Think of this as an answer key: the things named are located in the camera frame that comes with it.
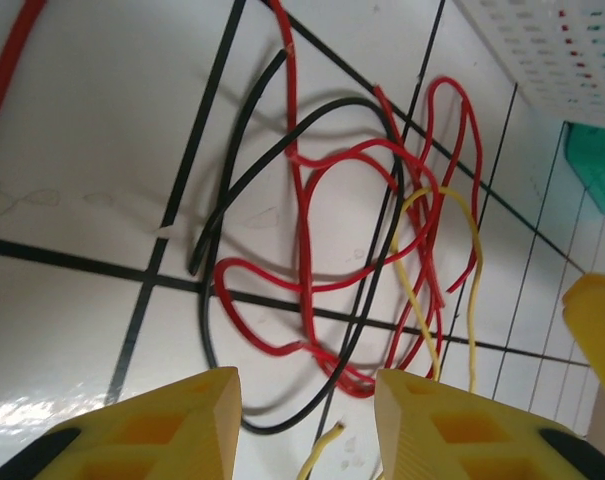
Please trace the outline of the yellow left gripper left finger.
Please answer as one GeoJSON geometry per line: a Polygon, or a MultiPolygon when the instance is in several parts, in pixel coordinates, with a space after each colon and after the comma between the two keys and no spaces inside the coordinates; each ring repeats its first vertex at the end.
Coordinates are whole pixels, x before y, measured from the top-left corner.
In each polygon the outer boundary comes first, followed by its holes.
{"type": "Polygon", "coordinates": [[[237,368],[208,370],[56,425],[0,479],[230,479],[241,418],[237,368]]]}

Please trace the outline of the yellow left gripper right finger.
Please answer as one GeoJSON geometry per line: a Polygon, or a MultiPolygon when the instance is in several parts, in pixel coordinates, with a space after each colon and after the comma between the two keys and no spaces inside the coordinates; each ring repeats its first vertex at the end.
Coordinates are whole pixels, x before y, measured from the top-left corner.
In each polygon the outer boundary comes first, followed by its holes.
{"type": "Polygon", "coordinates": [[[405,371],[378,371],[375,421],[386,479],[605,479],[563,425],[405,371]]]}

